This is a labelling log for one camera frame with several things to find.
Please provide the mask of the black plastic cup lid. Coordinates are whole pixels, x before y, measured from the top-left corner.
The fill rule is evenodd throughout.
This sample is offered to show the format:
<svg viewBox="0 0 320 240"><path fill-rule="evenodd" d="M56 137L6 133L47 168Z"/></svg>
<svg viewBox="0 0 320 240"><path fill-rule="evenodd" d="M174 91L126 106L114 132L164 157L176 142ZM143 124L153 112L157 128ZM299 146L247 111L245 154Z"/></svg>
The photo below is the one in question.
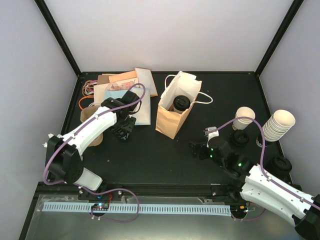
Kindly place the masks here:
<svg viewBox="0 0 320 240"><path fill-rule="evenodd" d="M174 98L173 100L173 105L179 109L179 110L187 110L190 105L191 105L191 102L189 100L188 97L184 96L184 95L178 95Z"/></svg>

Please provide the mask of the single white paper cup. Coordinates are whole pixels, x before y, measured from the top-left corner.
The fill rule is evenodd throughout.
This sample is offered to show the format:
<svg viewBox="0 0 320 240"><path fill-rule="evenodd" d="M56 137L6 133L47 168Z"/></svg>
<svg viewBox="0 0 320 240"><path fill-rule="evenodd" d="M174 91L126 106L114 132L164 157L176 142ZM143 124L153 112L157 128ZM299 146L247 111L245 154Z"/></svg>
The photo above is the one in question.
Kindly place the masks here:
<svg viewBox="0 0 320 240"><path fill-rule="evenodd" d="M171 107L171 111L178 113L178 114L182 114L184 112L184 110L179 110L178 108L176 108L174 105L172 105Z"/></svg>

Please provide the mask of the brown paper takeout bag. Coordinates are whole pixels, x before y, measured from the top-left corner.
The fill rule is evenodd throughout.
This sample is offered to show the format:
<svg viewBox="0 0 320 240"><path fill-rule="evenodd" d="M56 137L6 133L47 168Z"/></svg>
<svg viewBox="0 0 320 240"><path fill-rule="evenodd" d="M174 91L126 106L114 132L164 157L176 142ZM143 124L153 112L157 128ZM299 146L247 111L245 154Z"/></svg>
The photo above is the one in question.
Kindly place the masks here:
<svg viewBox="0 0 320 240"><path fill-rule="evenodd" d="M211 96L201 92L201 87L202 81L197 80L196 75L183 71L168 75L158 103L155 130L174 139L195 104L208 105L213 102ZM175 97L180 95L190 100L190 107L182 114L171 110Z"/></svg>

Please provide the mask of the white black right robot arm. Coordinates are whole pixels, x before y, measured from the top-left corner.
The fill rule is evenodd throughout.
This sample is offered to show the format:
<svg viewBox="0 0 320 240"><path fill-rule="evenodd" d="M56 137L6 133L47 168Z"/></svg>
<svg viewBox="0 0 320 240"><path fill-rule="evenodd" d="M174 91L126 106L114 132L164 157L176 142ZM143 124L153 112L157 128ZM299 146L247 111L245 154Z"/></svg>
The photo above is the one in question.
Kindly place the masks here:
<svg viewBox="0 0 320 240"><path fill-rule="evenodd" d="M236 153L221 137L207 143L190 142L192 155L211 159L233 179L228 198L255 203L294 226L305 240L320 238L320 197L304 193L270 173L243 154Z"/></svg>

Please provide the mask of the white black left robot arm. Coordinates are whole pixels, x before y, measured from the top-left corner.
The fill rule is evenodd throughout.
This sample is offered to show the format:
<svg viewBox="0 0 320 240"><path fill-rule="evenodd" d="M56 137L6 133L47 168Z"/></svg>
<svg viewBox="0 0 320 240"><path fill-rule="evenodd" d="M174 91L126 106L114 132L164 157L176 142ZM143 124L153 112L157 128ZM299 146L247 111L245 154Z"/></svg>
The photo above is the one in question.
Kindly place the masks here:
<svg viewBox="0 0 320 240"><path fill-rule="evenodd" d="M103 199L108 188L99 175L84 167L83 153L106 130L122 141L127 140L136 122L132 115L141 100L130 90L121 98L109 97L76 129L62 136L50 135L43 181L52 173L59 183L84 187L95 199Z"/></svg>

